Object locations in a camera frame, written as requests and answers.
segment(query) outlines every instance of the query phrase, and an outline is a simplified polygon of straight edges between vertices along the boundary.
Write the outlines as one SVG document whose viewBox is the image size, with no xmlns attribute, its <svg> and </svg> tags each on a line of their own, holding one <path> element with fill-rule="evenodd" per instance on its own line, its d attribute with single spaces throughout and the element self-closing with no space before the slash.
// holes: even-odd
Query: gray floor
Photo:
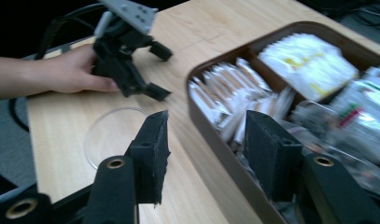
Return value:
<svg viewBox="0 0 380 224">
<path fill-rule="evenodd" d="M 351 15 L 344 17 L 340 23 L 380 43 L 380 30 L 358 23 Z M 25 98 L 19 100 L 17 111 L 27 122 Z M 19 186 L 35 183 L 29 133 L 13 122 L 7 110 L 7 101 L 0 101 L 0 174 Z"/>
</svg>

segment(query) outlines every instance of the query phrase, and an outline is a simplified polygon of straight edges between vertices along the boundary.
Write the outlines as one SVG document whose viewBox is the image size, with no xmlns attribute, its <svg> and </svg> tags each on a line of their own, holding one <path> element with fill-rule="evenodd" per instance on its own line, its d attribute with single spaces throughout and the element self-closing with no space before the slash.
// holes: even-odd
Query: transparent circular lid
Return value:
<svg viewBox="0 0 380 224">
<path fill-rule="evenodd" d="M 135 139 L 148 114 L 137 107 L 122 107 L 98 118 L 85 135 L 84 153 L 97 169 L 100 162 L 123 155 Z"/>
</svg>

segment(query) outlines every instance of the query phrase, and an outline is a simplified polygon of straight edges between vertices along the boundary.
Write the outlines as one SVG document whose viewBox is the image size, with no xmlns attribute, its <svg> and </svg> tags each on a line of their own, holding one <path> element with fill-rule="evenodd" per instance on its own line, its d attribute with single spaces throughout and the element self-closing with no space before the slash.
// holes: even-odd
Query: light wood surface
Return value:
<svg viewBox="0 0 380 224">
<path fill-rule="evenodd" d="M 185 79 L 191 68 L 295 21 L 324 23 L 380 54 L 380 46 L 291 0 L 190 0 L 157 14 L 151 35 L 174 56 L 134 54 L 146 82 L 172 92 L 164 102 L 119 92 L 47 92 L 28 98 L 40 192 L 53 202 L 90 185 L 96 174 L 83 151 L 102 115 L 123 106 L 168 110 L 169 157 L 162 205 L 140 206 L 141 223 L 261 223 L 189 117 Z"/>
</svg>

